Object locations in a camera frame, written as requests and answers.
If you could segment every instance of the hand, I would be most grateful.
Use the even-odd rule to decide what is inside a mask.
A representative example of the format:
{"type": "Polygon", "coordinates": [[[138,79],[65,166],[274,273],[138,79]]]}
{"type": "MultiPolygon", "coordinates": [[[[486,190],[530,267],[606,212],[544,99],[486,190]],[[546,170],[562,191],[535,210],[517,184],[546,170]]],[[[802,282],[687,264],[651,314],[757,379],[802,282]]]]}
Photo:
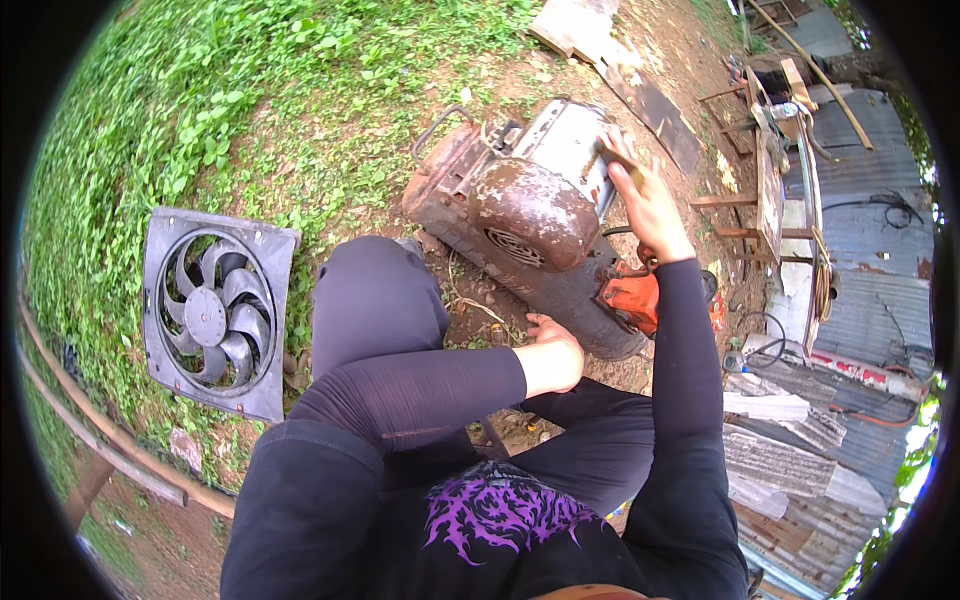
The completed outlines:
{"type": "Polygon", "coordinates": [[[569,331],[546,315],[530,313],[527,321],[534,324],[527,335],[536,342],[514,348],[527,380],[526,397],[569,392],[584,374],[583,349],[569,331]]]}
{"type": "Polygon", "coordinates": [[[636,239],[654,251],[660,264],[695,256],[693,245],[686,239],[677,205],[660,178],[657,163],[653,169],[639,164],[634,140],[618,127],[610,128],[602,141],[632,160],[645,179],[643,188],[637,190],[623,165],[618,162],[608,165],[610,179],[627,206],[627,221],[636,239]]]}

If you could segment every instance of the metal handle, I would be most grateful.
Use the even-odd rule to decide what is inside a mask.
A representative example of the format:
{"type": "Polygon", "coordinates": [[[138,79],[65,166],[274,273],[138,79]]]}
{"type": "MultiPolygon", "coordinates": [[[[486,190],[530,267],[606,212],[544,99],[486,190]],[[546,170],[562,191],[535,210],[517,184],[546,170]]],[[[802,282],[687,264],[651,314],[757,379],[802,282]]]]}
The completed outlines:
{"type": "Polygon", "coordinates": [[[473,117],[470,116],[470,113],[467,112],[463,107],[461,107],[460,105],[451,105],[450,108],[448,108],[447,110],[444,110],[444,112],[442,112],[441,115],[437,117],[437,120],[433,122],[433,125],[427,128],[427,130],[423,132],[423,134],[420,137],[417,138],[417,141],[414,142],[414,147],[411,150],[410,154],[413,155],[414,161],[417,163],[417,166],[421,168],[423,170],[423,173],[427,175],[430,174],[430,169],[428,169],[427,166],[423,164],[423,161],[420,160],[420,157],[417,156],[417,153],[420,151],[420,146],[423,145],[423,142],[426,141],[426,138],[430,137],[430,135],[432,135],[433,132],[437,130],[440,124],[446,120],[446,117],[450,116],[454,112],[459,112],[470,121],[473,120],[473,117]]]}

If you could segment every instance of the orange engine part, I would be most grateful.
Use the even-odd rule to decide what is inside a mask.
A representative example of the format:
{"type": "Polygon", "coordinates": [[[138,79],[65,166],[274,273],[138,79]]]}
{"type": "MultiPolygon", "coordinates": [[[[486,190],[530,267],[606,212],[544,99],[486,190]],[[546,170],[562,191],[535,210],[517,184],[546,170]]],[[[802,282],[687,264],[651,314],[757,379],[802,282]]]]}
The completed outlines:
{"type": "MultiPolygon", "coordinates": [[[[631,271],[626,263],[616,265],[619,273],[631,271]]],[[[600,289],[597,299],[610,307],[614,316],[629,328],[653,336],[657,331],[657,302],[660,287],[653,276],[627,276],[609,279],[600,289]]]]}

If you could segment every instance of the person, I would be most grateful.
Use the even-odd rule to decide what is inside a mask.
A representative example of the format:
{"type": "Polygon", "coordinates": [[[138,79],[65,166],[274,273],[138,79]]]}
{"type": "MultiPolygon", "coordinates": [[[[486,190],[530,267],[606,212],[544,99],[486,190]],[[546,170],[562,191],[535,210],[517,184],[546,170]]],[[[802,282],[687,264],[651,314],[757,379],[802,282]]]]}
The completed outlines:
{"type": "Polygon", "coordinates": [[[423,260],[346,242],[314,293],[314,383],[253,451],[223,598],[746,597],[699,264],[657,173],[637,190],[609,170],[659,259],[653,397],[581,378],[583,351],[546,315],[527,316],[528,346],[442,349],[423,260]],[[565,432],[482,460],[464,426],[520,402],[565,432]],[[603,516],[634,494],[620,538],[603,516]]]}

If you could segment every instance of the fan motor hub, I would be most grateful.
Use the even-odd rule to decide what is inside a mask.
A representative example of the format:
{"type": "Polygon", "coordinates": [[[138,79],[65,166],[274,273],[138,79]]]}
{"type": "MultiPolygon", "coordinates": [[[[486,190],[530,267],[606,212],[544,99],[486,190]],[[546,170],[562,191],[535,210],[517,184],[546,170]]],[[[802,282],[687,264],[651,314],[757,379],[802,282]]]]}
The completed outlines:
{"type": "Polygon", "coordinates": [[[183,319],[190,335],[202,346],[216,346],[227,335],[227,311],[220,296],[206,286],[187,296],[183,319]]]}

